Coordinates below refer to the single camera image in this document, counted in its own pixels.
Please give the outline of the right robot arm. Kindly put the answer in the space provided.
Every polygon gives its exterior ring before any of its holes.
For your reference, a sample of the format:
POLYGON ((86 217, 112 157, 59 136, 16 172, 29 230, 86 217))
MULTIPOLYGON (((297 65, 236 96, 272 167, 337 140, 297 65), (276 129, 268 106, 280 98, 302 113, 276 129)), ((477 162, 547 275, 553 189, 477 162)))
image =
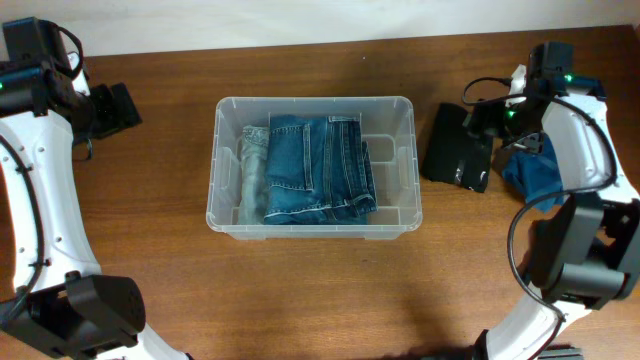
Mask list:
POLYGON ((609 134, 602 82, 574 73, 572 45, 534 47, 527 65, 500 82, 508 95, 470 102, 464 127, 501 139, 505 150, 539 153, 549 141, 562 188, 531 202, 564 203, 536 224, 525 269, 509 262, 523 298, 467 356, 579 359, 577 349, 550 345, 575 321, 632 293, 639 280, 639 194, 609 134))

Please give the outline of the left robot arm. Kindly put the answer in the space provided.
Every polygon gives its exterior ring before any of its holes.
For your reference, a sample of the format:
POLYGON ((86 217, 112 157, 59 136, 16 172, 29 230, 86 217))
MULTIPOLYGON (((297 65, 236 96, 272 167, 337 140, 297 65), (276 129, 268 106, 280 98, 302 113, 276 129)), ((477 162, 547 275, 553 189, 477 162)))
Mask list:
POLYGON ((146 321, 139 287, 109 276, 87 239, 72 171, 76 145, 141 121, 123 84, 90 86, 67 29, 35 17, 2 26, 1 169, 15 241, 4 333, 54 358, 178 359, 146 321))

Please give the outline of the blue taped shirt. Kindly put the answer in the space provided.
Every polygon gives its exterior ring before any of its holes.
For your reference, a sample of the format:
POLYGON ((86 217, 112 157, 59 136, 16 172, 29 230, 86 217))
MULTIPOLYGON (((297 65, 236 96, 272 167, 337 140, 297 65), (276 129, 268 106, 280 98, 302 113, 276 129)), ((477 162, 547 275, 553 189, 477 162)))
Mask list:
POLYGON ((526 204, 538 197, 563 190, 557 158, 548 135, 544 135, 541 153, 514 152, 501 175, 524 196, 526 204))

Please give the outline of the dark blue jeans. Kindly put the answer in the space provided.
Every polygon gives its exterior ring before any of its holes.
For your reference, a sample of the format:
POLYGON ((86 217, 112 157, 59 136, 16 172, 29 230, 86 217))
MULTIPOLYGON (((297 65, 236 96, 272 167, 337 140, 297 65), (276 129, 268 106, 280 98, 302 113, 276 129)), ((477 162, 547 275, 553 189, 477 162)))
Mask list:
POLYGON ((378 210, 361 118, 270 119, 267 225, 366 225, 378 210))

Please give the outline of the black taped shirt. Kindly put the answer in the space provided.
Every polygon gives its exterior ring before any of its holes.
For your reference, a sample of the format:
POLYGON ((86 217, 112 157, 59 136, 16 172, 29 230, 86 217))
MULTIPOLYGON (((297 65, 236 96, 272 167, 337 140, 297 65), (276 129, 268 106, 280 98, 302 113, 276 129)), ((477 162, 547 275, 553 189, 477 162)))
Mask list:
POLYGON ((484 193, 489 180, 493 139, 474 137, 463 126, 467 110, 452 103, 438 107, 421 175, 432 182, 484 193))

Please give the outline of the light blue jeans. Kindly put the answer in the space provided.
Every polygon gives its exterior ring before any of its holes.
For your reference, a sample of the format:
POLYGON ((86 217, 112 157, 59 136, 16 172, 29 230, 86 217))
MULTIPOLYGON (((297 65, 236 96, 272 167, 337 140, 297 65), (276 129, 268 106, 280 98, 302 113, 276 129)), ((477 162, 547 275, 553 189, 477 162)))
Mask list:
POLYGON ((245 126, 241 137, 241 201, 238 210, 240 225, 264 223, 268 203, 265 181, 269 128, 245 126))

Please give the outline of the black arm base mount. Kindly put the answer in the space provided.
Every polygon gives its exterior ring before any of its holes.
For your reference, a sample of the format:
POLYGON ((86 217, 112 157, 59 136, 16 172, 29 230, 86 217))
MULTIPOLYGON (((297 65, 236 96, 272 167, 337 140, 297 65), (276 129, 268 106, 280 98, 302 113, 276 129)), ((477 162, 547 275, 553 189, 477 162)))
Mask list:
POLYGON ((584 353, 575 347, 553 347, 540 353, 537 360, 584 360, 584 353))

